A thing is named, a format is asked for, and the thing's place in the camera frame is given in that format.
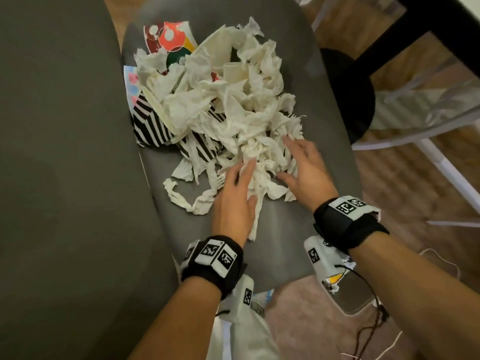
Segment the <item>hand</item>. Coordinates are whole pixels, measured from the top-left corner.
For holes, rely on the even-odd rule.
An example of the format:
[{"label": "hand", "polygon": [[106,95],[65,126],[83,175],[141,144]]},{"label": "hand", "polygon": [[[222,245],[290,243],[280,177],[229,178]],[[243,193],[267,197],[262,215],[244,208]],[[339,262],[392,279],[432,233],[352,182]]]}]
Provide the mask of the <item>hand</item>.
[{"label": "hand", "polygon": [[310,211],[331,198],[339,196],[315,144],[307,140],[282,138],[283,144],[297,161],[298,177],[280,172],[276,176],[285,182],[297,200]]},{"label": "hand", "polygon": [[243,163],[231,167],[225,176],[225,186],[213,203],[212,235],[228,236],[242,248],[255,220],[257,196],[247,201],[247,193],[256,164],[256,159],[247,163],[237,184],[235,181]]}]

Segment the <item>wooden floor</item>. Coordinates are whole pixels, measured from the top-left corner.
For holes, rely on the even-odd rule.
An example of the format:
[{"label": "wooden floor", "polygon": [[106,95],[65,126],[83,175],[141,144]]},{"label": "wooden floor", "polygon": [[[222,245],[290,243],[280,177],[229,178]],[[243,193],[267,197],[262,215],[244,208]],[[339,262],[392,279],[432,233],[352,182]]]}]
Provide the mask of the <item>wooden floor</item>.
[{"label": "wooden floor", "polygon": [[[105,0],[121,44],[126,25],[144,0]],[[305,9],[315,17],[321,1]],[[336,48],[353,57],[360,55],[387,27],[392,17],[383,15],[361,0],[341,0],[316,31],[321,47]],[[377,90],[393,90],[415,74],[441,63],[450,53],[433,36],[426,35],[376,72],[372,81]],[[448,87],[471,76],[456,65],[433,78],[423,88]],[[397,134],[398,131],[369,131],[365,139]],[[433,139],[448,159],[480,190],[480,135],[472,127]],[[409,247],[419,252],[434,248],[456,263],[462,281],[480,293],[480,229],[439,227],[428,219],[474,218],[477,213],[445,177],[413,144],[379,151],[355,152],[364,187],[364,197],[383,209],[383,223]],[[455,269],[426,257],[451,274]],[[314,277],[278,288],[268,306],[267,321],[285,359],[348,359],[339,353],[354,348],[356,330],[374,320],[372,308],[355,317],[346,317],[333,305]],[[375,335],[364,360],[375,359],[396,337],[399,329],[392,320]],[[382,358],[423,359],[414,343],[402,335],[398,344]]]}]

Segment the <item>crumpled paper towel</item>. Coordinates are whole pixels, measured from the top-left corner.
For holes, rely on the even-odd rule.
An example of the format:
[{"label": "crumpled paper towel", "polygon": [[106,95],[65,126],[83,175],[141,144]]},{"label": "crumpled paper towel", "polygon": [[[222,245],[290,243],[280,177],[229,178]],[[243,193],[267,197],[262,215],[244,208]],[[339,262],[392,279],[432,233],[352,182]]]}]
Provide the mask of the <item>crumpled paper towel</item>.
[{"label": "crumpled paper towel", "polygon": [[[265,195],[273,200],[284,195],[286,202],[295,200],[272,176],[280,171],[297,174],[295,159],[282,135],[303,139],[300,117],[292,114],[295,96],[283,91],[277,43],[268,40],[261,44],[256,35],[263,36],[252,17],[244,27],[224,25],[186,56],[184,66],[170,65],[166,75],[160,74],[165,70],[164,50],[135,55],[140,84],[150,92],[146,93],[150,104],[175,135],[172,143],[186,138],[189,159],[183,158],[172,176],[198,183],[198,176],[207,171],[211,186],[189,204],[174,191],[177,183],[168,178],[164,187],[173,203],[196,215],[206,214],[223,187],[225,170],[240,160],[257,160],[248,191],[249,197],[258,197],[250,240],[256,238]],[[232,48],[237,49],[240,62],[231,63]],[[212,101],[218,113],[225,113],[225,121],[207,113]],[[208,145],[221,142],[225,151],[206,163],[198,156],[192,132],[204,134]]]}]

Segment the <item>wrist-mounted device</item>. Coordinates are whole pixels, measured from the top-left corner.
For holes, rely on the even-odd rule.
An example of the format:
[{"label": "wrist-mounted device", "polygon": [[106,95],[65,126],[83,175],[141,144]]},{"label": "wrist-mounted device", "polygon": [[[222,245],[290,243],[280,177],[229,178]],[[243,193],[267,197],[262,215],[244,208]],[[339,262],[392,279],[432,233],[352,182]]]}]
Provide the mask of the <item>wrist-mounted device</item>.
[{"label": "wrist-mounted device", "polygon": [[375,231],[389,234],[378,222],[380,212],[352,196],[333,198],[316,209],[313,226],[326,242],[348,255]]},{"label": "wrist-mounted device", "polygon": [[188,246],[180,265],[181,280],[204,278],[218,287],[224,300],[235,288],[246,267],[239,244],[228,236],[210,236]]}]

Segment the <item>forearm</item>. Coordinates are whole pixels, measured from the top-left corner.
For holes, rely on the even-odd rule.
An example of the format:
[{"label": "forearm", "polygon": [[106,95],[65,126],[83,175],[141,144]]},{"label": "forearm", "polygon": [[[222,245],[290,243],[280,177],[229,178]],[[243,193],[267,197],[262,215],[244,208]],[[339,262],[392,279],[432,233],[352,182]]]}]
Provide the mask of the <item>forearm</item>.
[{"label": "forearm", "polygon": [[480,296],[387,234],[350,254],[398,326],[431,359],[480,353]]},{"label": "forearm", "polygon": [[159,313],[130,360],[205,359],[221,292],[199,277],[185,279]]}]

